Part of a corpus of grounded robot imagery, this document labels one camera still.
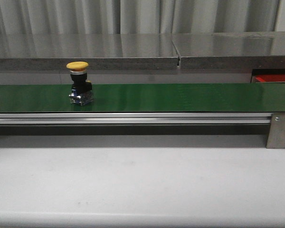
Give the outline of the grey stone slab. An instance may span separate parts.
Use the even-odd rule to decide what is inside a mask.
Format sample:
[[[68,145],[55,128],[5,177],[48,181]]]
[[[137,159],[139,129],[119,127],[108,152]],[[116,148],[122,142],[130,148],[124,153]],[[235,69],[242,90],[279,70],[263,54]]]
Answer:
[[[175,70],[170,35],[0,35],[0,71],[65,71],[73,61],[91,70]]]
[[[285,69],[285,31],[174,34],[183,70]]]

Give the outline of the right grey stone slab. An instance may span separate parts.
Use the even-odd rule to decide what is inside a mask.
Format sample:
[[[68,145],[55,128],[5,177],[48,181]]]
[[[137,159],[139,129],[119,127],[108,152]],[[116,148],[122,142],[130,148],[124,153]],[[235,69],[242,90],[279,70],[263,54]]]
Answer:
[[[174,34],[183,70],[285,69],[285,31]]]

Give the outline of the white pleated curtain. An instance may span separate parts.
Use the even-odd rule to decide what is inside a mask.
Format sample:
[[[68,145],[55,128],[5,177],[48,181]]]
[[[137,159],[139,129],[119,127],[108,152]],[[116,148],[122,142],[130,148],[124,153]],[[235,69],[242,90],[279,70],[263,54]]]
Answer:
[[[272,31],[277,0],[0,0],[0,34]]]

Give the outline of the steel conveyor support bracket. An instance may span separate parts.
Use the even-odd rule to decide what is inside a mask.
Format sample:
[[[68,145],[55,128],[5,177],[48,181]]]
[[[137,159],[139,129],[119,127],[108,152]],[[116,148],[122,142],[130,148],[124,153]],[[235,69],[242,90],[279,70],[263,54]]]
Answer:
[[[272,114],[266,147],[268,149],[285,148],[285,113]]]

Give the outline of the aluminium conveyor side rail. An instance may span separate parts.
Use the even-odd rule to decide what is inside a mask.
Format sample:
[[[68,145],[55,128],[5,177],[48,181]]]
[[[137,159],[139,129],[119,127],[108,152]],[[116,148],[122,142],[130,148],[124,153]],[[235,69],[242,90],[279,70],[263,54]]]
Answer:
[[[7,113],[0,124],[269,124],[272,113]]]

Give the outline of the green conveyor belt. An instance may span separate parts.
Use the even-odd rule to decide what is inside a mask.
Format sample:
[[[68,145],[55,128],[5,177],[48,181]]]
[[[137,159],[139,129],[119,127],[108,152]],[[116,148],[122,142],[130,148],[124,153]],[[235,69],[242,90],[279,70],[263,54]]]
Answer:
[[[69,99],[70,85],[0,85],[0,113],[285,112],[285,84],[94,85],[93,102]]]

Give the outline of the red plastic tray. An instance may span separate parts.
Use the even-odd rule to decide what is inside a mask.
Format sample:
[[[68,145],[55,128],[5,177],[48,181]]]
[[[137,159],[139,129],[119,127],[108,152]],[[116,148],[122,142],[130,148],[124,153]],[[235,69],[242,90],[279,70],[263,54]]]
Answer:
[[[260,83],[285,83],[285,75],[258,75],[255,81]]]

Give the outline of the left grey stone slab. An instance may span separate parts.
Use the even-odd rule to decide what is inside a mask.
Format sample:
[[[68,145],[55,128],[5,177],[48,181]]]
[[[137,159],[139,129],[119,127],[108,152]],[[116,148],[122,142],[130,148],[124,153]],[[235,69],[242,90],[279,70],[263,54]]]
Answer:
[[[175,70],[170,35],[0,35],[0,71],[65,71],[73,61],[91,70]]]

